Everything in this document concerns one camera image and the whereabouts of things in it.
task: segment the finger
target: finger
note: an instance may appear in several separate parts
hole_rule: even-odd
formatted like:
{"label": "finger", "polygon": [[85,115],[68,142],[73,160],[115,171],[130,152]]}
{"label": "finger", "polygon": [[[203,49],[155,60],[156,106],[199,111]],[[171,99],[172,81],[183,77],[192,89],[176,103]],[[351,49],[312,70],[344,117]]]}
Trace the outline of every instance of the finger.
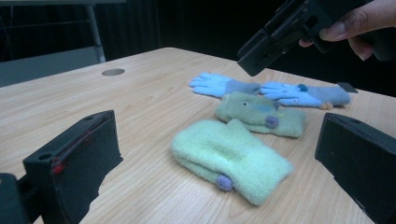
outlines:
{"label": "finger", "polygon": [[260,92],[262,94],[268,94],[268,93],[277,93],[277,92],[282,92],[283,90],[278,90],[278,89],[265,89],[265,88],[261,88]]}
{"label": "finger", "polygon": [[224,91],[222,90],[215,90],[211,88],[205,88],[205,87],[195,87],[192,89],[192,92],[202,94],[202,95],[211,95],[220,98],[221,96],[224,95]]}
{"label": "finger", "polygon": [[299,40],[298,44],[303,47],[303,48],[308,48],[309,46],[311,46],[313,43],[311,41],[303,41],[303,40]]}
{"label": "finger", "polygon": [[349,46],[353,49],[355,54],[361,58],[362,61],[370,58],[370,56],[373,54],[373,47],[358,36],[349,38],[348,42]]}
{"label": "finger", "polygon": [[285,84],[283,82],[265,82],[262,84],[262,87],[265,89],[285,89],[290,87],[289,84]]}
{"label": "finger", "polygon": [[207,81],[194,79],[189,83],[190,87],[207,87]]}
{"label": "finger", "polygon": [[264,96],[270,100],[279,100],[299,98],[301,97],[301,94],[299,92],[270,92],[264,94]]}
{"label": "finger", "polygon": [[327,41],[339,41],[393,26],[396,26],[396,1],[376,0],[348,12],[331,28],[321,30],[319,35]]}

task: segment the purple pom-pom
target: purple pom-pom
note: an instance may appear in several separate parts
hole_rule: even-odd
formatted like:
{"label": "purple pom-pom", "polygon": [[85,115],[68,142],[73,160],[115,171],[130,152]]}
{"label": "purple pom-pom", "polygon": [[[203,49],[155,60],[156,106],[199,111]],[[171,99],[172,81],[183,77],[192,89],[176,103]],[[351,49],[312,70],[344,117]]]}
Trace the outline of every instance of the purple pom-pom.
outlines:
{"label": "purple pom-pom", "polygon": [[233,181],[227,175],[219,175],[216,178],[216,185],[219,189],[230,191],[233,189]]}
{"label": "purple pom-pom", "polygon": [[268,116],[265,118],[265,126],[267,126],[270,129],[274,129],[279,125],[279,119],[273,116]]}

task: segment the hand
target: hand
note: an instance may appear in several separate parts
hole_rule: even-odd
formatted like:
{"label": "hand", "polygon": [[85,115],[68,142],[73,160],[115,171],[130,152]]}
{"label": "hand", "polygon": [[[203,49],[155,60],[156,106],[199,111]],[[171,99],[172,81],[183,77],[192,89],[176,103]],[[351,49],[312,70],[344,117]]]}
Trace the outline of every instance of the hand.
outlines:
{"label": "hand", "polygon": [[[374,0],[348,12],[332,27],[321,30],[319,35],[332,42],[347,39],[355,54],[364,61],[373,54],[373,48],[358,35],[388,27],[396,27],[396,0]],[[312,45],[303,40],[299,44],[304,48]]]}

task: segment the light green mitten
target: light green mitten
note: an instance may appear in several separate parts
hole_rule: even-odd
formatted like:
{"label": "light green mitten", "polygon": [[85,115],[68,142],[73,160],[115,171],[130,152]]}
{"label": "light green mitten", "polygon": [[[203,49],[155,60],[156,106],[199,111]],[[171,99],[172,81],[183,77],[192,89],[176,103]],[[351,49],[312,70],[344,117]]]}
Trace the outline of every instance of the light green mitten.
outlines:
{"label": "light green mitten", "polygon": [[216,116],[226,122],[239,119],[256,133],[287,137],[300,137],[304,133],[304,111],[278,108],[276,103],[263,96],[242,92],[226,94],[216,109]]}
{"label": "light green mitten", "polygon": [[234,188],[255,205],[263,204],[293,170],[291,163],[237,119],[227,124],[217,120],[192,124],[175,136],[172,152],[182,166],[220,189]]}

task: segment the red marking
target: red marking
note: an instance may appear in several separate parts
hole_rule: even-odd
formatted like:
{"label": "red marking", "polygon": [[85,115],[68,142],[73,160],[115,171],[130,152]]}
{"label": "red marking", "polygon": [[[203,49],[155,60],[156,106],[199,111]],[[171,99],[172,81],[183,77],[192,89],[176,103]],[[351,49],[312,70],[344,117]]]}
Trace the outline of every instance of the red marking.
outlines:
{"label": "red marking", "polygon": [[52,167],[52,172],[54,174],[58,175],[64,170],[64,168],[66,168],[66,165],[59,162],[58,164],[56,164]]}

